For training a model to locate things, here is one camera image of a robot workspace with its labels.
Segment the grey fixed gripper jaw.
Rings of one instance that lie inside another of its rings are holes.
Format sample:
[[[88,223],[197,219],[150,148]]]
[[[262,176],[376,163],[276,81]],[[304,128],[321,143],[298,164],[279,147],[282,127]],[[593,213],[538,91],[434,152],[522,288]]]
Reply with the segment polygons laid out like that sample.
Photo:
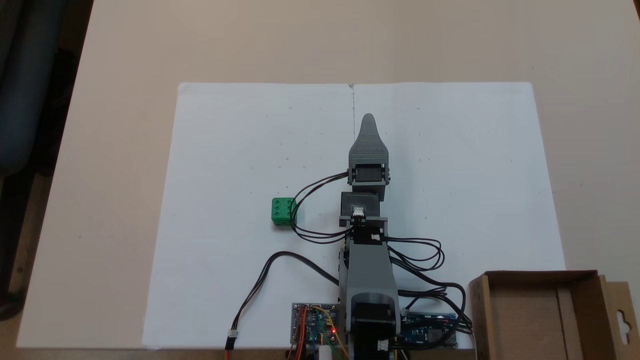
[[[368,165],[389,166],[389,151],[371,113],[364,114],[358,136],[349,150],[349,166]]]

